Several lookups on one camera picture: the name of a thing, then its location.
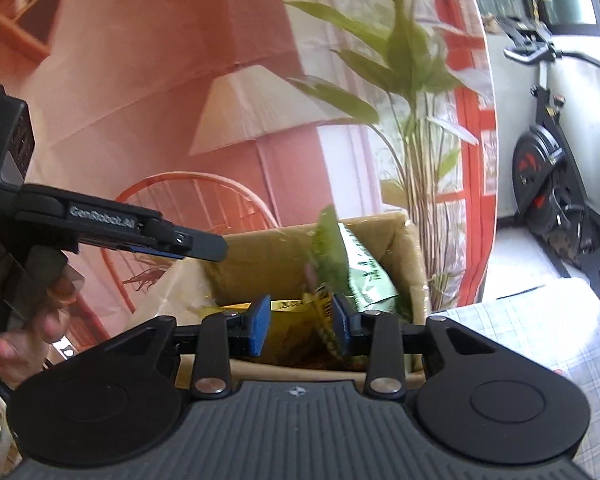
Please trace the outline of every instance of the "black handheld device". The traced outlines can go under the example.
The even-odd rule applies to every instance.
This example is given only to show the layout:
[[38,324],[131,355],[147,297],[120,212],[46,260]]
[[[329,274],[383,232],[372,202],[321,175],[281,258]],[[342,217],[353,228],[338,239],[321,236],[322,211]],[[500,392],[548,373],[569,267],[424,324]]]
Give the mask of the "black handheld device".
[[27,103],[0,85],[0,332],[34,247],[78,253],[84,243],[170,258],[224,258],[224,238],[174,225],[159,211],[24,184],[34,147]]
[[[176,326],[160,316],[16,389],[13,480],[586,480],[571,462],[589,425],[564,377],[444,316],[425,326],[333,300],[340,349],[369,355],[352,381],[232,383],[260,353],[265,297]],[[404,354],[427,381],[408,389]],[[173,378],[195,354],[189,387]]]

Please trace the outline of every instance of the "white wall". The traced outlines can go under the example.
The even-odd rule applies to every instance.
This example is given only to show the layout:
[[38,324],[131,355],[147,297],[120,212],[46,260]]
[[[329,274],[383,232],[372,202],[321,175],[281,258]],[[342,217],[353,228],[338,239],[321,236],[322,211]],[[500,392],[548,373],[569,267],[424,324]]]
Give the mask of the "white wall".
[[511,44],[505,34],[487,35],[498,121],[498,218],[516,212],[511,183],[513,148],[536,114],[536,101],[529,90],[538,79],[538,69],[506,59],[502,51]]
[[[600,59],[600,38],[558,36],[557,48],[577,50]],[[529,87],[537,80],[537,69],[508,61],[502,49],[510,44],[504,35],[489,35],[488,46],[495,86],[498,118],[498,217],[516,210],[511,184],[511,158],[516,141],[534,119],[536,102]],[[576,59],[560,59],[551,66],[549,86],[562,94],[567,104],[562,127],[580,168],[590,204],[600,213],[600,70]]]

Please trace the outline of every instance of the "lampshade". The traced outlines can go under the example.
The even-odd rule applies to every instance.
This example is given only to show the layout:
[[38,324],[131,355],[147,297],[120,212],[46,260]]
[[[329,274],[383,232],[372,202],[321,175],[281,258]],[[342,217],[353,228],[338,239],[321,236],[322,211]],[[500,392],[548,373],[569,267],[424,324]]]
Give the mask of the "lampshade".
[[348,117],[306,96],[262,65],[251,65],[213,81],[189,155]]

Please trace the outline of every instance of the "plaid fabric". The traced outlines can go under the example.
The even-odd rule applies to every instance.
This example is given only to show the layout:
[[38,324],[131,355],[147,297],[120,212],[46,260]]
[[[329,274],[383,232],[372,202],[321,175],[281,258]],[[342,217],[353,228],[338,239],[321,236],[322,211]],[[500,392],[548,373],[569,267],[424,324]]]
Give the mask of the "plaid fabric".
[[579,278],[441,312],[533,361],[561,370],[586,394],[591,423],[574,462],[600,480],[600,300]]

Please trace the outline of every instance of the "red chair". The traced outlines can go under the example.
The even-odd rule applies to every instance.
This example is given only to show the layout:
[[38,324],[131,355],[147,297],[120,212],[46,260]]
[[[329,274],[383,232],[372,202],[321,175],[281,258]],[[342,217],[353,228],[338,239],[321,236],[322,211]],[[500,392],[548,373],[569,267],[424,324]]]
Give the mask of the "red chair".
[[[175,224],[221,235],[279,227],[267,205],[253,191],[210,173],[159,173],[133,184],[116,201],[157,209]],[[173,263],[160,256],[101,251],[131,312],[136,310],[134,299],[141,299]]]

